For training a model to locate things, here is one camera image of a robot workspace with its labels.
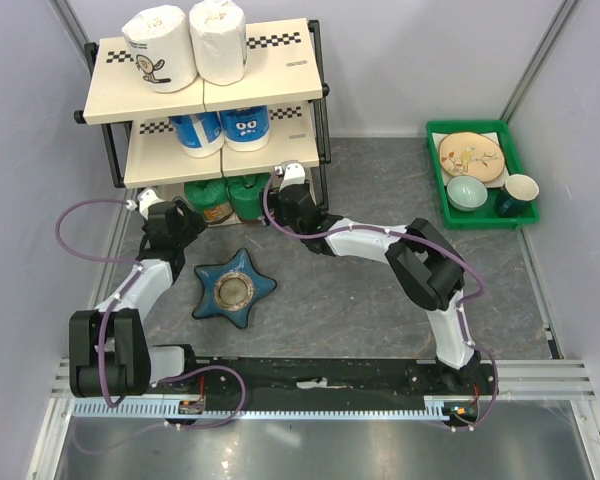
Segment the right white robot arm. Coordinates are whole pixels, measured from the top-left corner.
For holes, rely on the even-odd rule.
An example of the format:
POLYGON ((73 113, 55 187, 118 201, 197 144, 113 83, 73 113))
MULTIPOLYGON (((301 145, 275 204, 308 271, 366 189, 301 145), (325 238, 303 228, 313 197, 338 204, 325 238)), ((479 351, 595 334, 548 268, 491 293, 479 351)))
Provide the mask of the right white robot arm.
POLYGON ((424 310, 436 342, 438 381, 447 392, 463 392, 474 381, 481 354, 464 312, 464 259, 423 218, 382 227, 329 214, 314 204, 307 183, 261 194, 269 224, 331 257, 357 257, 390 267, 408 299, 424 310))

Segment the green roll front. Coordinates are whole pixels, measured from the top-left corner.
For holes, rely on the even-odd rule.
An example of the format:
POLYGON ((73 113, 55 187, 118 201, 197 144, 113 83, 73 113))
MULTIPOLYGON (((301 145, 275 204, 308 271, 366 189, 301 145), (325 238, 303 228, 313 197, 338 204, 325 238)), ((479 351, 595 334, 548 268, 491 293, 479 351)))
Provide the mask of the green roll front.
POLYGON ((257 222, 262 213, 261 191, 269 173, 234 176, 227 179, 227 193, 237 217, 243 222, 257 222))

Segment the white cartoon-print roll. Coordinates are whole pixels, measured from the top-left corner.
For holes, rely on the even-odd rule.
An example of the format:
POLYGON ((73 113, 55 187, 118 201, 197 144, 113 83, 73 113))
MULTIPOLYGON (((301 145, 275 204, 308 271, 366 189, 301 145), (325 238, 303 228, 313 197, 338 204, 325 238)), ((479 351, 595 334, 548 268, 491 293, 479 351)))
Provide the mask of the white cartoon-print roll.
POLYGON ((173 93, 196 80, 188 18, 179 7, 142 10, 121 31, 142 82, 150 90, 173 93))

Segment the blue roll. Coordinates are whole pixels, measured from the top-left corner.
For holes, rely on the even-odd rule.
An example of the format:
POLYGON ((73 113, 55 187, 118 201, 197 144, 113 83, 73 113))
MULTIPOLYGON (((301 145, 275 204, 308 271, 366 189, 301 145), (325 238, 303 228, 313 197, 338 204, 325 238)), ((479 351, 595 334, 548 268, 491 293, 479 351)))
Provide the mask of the blue roll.
POLYGON ((216 112, 169 117, 184 152, 204 158, 218 152, 225 144, 220 118, 216 112))
POLYGON ((269 142, 270 120, 266 105, 219 112, 225 143, 234 151, 251 152, 269 142))

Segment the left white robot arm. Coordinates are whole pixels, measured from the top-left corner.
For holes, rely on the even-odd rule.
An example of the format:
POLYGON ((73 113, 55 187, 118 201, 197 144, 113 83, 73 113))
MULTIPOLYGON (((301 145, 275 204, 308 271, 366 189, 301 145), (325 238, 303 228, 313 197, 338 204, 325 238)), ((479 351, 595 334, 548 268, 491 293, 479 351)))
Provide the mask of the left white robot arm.
POLYGON ((185 249, 207 224, 183 199, 164 200, 152 188, 125 207, 144 220, 132 269, 107 299, 69 320, 71 392, 78 398, 100 397, 113 408, 163 380, 178 393, 191 392, 200 378, 198 367, 186 360, 188 347, 148 346, 143 320, 178 279, 185 249))

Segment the green roll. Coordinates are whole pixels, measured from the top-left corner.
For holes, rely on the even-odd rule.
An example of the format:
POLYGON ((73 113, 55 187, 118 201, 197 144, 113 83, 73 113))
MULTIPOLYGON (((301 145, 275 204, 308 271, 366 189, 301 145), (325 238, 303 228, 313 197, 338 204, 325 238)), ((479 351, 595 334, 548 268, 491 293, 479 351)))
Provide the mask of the green roll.
POLYGON ((257 222, 262 213, 261 191, 269 173, 234 176, 227 179, 227 193, 237 217, 243 222, 257 222))
POLYGON ((186 182, 184 194, 208 224, 222 223, 234 213, 225 178, 186 182))

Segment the plain white roll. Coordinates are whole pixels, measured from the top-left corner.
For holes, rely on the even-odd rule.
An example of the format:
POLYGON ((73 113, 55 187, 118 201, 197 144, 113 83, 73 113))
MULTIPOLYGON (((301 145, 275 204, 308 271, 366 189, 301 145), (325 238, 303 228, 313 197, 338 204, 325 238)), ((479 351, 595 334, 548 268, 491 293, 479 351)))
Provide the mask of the plain white roll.
POLYGON ((201 1, 189 11, 196 67, 219 86, 240 81, 246 70, 246 16, 233 1, 201 1))

